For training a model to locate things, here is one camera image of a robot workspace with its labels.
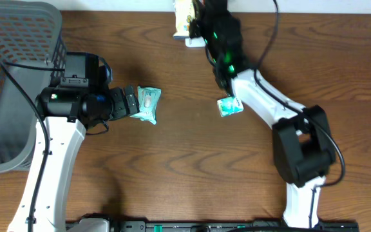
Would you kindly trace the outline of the teal wet wipes pack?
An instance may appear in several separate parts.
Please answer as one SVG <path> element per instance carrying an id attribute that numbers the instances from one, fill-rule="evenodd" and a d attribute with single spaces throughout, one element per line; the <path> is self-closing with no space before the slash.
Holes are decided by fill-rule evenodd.
<path id="1" fill-rule="evenodd" d="M 157 124 L 157 104 L 161 96 L 161 89 L 152 87 L 138 87 L 139 112 L 132 115 L 141 121 Z"/>

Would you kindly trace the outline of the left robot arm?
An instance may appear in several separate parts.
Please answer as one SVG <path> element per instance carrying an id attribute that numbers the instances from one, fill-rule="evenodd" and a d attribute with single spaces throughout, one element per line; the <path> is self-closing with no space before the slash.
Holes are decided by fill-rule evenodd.
<path id="1" fill-rule="evenodd" d="M 30 102 L 36 139 L 26 186 L 9 231 L 65 231 L 66 204 L 75 159 L 87 130 L 139 112 L 132 86 L 110 88 L 105 59 L 68 52 L 60 81 Z"/>

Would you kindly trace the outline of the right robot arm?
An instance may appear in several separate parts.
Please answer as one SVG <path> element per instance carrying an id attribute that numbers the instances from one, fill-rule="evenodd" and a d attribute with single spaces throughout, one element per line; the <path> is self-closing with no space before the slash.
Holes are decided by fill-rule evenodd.
<path id="1" fill-rule="evenodd" d="M 325 177 L 336 161 L 325 111 L 292 101 L 260 73 L 262 55 L 251 64 L 243 50 L 240 21 L 227 1 L 193 1 L 192 39 L 201 37 L 217 85 L 250 107 L 272 130 L 273 160 L 287 184 L 283 221 L 289 227 L 315 229 Z"/>

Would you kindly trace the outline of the teal tissue pack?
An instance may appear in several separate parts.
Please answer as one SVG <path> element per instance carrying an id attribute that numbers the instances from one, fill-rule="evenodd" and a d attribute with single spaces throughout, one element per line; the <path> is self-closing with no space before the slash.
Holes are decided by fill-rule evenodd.
<path id="1" fill-rule="evenodd" d="M 217 100 L 217 106 L 221 117 L 227 117 L 235 113 L 240 113 L 244 110 L 240 99 L 236 97 L 226 97 Z"/>

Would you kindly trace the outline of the white blue-edged snack bag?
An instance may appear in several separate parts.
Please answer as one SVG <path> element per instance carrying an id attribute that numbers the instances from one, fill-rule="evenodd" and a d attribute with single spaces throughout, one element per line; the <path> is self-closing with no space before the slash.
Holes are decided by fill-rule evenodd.
<path id="1" fill-rule="evenodd" d="M 175 39 L 189 38 L 189 27 L 195 18 L 195 7 L 192 0 L 174 0 L 175 28 L 173 34 Z"/>

